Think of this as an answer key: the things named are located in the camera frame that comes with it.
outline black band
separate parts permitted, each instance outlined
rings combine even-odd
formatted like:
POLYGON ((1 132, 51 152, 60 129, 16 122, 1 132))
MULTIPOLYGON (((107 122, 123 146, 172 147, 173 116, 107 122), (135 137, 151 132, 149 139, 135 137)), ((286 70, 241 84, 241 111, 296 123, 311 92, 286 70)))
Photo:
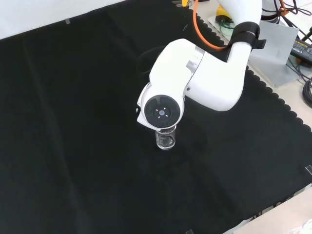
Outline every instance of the black band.
POLYGON ((254 22, 243 22, 238 24, 232 33, 228 46, 235 42, 246 42, 252 46, 252 49, 263 49, 267 40, 259 40, 260 27, 254 22))
POLYGON ((277 18, 277 16, 278 16, 277 14, 271 16, 261 16, 261 20, 273 20, 277 18))

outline table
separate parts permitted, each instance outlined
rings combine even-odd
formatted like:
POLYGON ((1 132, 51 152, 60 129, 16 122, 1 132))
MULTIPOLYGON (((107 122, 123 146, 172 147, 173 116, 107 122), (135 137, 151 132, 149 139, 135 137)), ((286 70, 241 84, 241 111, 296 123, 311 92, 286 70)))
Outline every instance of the table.
POLYGON ((45 0, 0 2, 0 39, 88 13, 123 0, 45 0))
POLYGON ((252 71, 229 112, 186 98, 171 151, 136 122, 136 58, 183 37, 203 46, 191 19, 125 1, 0 42, 3 233, 219 234, 310 182, 311 130, 252 71))
POLYGON ((256 218, 233 234, 288 234, 312 219, 312 188, 256 218))

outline orange cable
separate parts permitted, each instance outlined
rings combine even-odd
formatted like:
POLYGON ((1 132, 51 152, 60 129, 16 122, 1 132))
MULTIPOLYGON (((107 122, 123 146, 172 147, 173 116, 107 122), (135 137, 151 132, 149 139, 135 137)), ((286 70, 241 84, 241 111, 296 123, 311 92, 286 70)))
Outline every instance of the orange cable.
POLYGON ((284 0, 281 0, 281 7, 283 8, 283 12, 282 12, 281 16, 287 15, 288 14, 288 10, 285 7, 284 0))
POLYGON ((198 5, 198 0, 195 0, 195 6, 194 6, 194 11, 193 11, 193 23, 194 23, 194 27, 195 27, 195 30, 197 32, 197 34, 199 35, 200 39, 206 44, 208 45, 209 47, 215 49, 215 50, 222 50, 224 49, 225 47, 219 47, 219 46, 216 46, 216 45, 212 45, 211 43, 209 43, 208 41, 206 41, 206 39, 203 37, 203 35, 200 33, 200 30, 198 28, 198 25, 197 25, 197 19, 196 19, 196 10, 197 10, 197 5, 198 5))

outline black circular cap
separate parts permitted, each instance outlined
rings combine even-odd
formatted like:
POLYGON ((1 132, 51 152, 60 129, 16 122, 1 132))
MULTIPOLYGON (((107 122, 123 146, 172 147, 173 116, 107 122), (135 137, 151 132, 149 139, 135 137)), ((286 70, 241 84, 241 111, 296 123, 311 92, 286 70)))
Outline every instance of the black circular cap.
POLYGON ((144 113, 149 124, 157 128, 167 128, 179 120, 180 107, 173 98, 157 95, 147 101, 144 113))

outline white surface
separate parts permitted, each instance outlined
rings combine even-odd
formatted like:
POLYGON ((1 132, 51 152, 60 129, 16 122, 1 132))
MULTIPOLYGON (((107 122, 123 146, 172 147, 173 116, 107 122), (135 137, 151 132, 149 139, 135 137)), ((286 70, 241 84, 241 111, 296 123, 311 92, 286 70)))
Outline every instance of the white surface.
MULTIPOLYGON (((284 0, 284 2, 293 6, 293 0, 284 0)), ((311 3, 311 0, 297 0, 296 2, 297 2, 297 7, 301 7, 301 6, 305 6, 311 3)))
POLYGON ((259 24, 262 0, 219 0, 218 2, 230 14, 236 25, 247 21, 259 24))
POLYGON ((312 189, 280 204, 234 234, 288 234, 312 218, 312 189))
POLYGON ((192 72, 187 68, 187 64, 195 52, 195 45, 186 39, 179 39, 169 43, 161 52, 151 70, 150 84, 145 86, 137 101, 138 106, 141 107, 137 119, 139 123, 154 130, 160 130, 146 120, 144 111, 146 103, 157 95, 171 97, 178 103, 180 108, 178 121, 166 128, 171 128, 179 123, 184 112, 183 92, 192 77, 192 72))
POLYGON ((241 223, 238 224, 236 227, 233 227, 233 228, 227 230, 227 231, 224 232, 223 234, 233 234, 234 231, 236 231, 237 229, 243 227, 245 224, 249 223, 251 219, 252 219, 252 218, 249 218, 249 219, 246 219, 246 220, 241 221, 241 223))
POLYGON ((267 42, 262 50, 253 50, 250 56, 285 65, 299 30, 264 21, 259 26, 259 39, 267 42))
MULTIPOLYGON (((304 9, 309 9, 309 7, 312 7, 312 4, 305 5, 304 9)), ((199 16, 207 23, 208 17, 215 15, 216 9, 218 7, 218 2, 216 0, 210 0, 207 2, 200 2, 198 4, 198 14, 199 16)), ((312 26, 312 16, 305 16, 299 13, 298 15, 293 15, 294 18, 296 18, 293 21, 298 27, 302 27, 303 25, 310 25, 312 26)), ((213 29, 218 36, 221 37, 222 40, 224 40, 227 43, 227 39, 223 37, 217 30, 213 29)), ((259 75, 257 72, 255 72, 255 75, 260 77, 261 81, 266 82, 261 75, 259 75)), ((285 85, 280 88, 274 88, 271 85, 269 85, 266 82, 267 86, 273 89, 273 92, 279 95, 279 98, 283 99, 285 101, 285 104, 289 105, 291 107, 291 110, 297 113, 297 116, 301 118, 304 122, 304 124, 309 125, 312 128, 312 109, 305 104, 305 102, 302 99, 302 89, 303 89, 303 83, 300 81, 295 81, 293 83, 290 83, 288 85, 285 85)))
POLYGON ((205 52, 185 95, 213 110, 231 109, 242 93, 247 59, 245 64, 225 63, 205 52))
POLYGON ((122 0, 0 0, 0 39, 122 0))
MULTIPOLYGON (((279 8, 281 4, 279 1, 276 1, 276 5, 279 8)), ((273 0, 262 0, 262 8, 269 10, 269 11, 275 11, 274 1, 273 0)), ((265 11, 262 12, 262 15, 264 15, 264 16, 271 16, 273 14, 274 13, 272 13, 272 12, 265 12, 265 11)))

